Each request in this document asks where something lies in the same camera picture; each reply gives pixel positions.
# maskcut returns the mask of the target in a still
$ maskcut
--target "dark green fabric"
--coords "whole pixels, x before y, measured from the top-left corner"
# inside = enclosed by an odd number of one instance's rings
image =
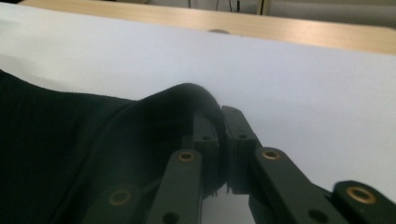
[[[196,85],[131,101],[45,90],[0,72],[0,223],[78,223],[108,187],[156,180],[196,110],[222,144],[219,106]],[[221,186],[224,169],[219,176]]]

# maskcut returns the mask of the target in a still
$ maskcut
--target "floor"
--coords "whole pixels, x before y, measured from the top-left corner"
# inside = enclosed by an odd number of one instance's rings
[[[218,11],[230,11],[236,13],[236,0],[219,0]],[[218,0],[191,0],[191,8],[216,10]],[[167,7],[189,7],[188,0],[149,0],[148,5]],[[256,14],[257,0],[241,0],[240,11],[237,13]]]

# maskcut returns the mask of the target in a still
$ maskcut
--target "screw hole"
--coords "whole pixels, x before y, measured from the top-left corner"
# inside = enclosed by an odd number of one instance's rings
[[[163,215],[163,224],[177,224],[179,220],[179,215],[174,212],[168,212]]]
[[[113,206],[121,206],[129,202],[131,199],[131,193],[127,189],[119,189],[114,191],[110,197],[108,197],[108,202]]]
[[[317,223],[327,223],[329,220],[326,215],[315,209],[309,210],[308,215]]]
[[[193,161],[194,160],[194,154],[191,152],[182,152],[178,154],[178,159],[180,161]]]
[[[361,187],[349,187],[346,189],[349,197],[360,203],[376,203],[376,197],[372,192]]]
[[[264,151],[262,153],[262,155],[264,156],[264,158],[266,158],[268,160],[273,160],[273,161],[279,160],[279,158],[280,158],[280,155],[277,152],[271,151],[271,150]]]

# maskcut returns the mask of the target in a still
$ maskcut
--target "wooden table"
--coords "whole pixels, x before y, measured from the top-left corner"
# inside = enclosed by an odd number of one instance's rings
[[[21,5],[196,30],[224,30],[232,35],[327,48],[396,54],[396,31],[384,27],[87,0],[25,0]]]

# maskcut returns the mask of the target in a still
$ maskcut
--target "white paper sheet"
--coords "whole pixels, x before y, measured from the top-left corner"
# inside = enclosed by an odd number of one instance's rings
[[[396,201],[395,56],[0,3],[0,69],[129,99],[196,83],[241,109],[313,183],[353,179]],[[203,223],[253,223],[246,197],[205,200]]]

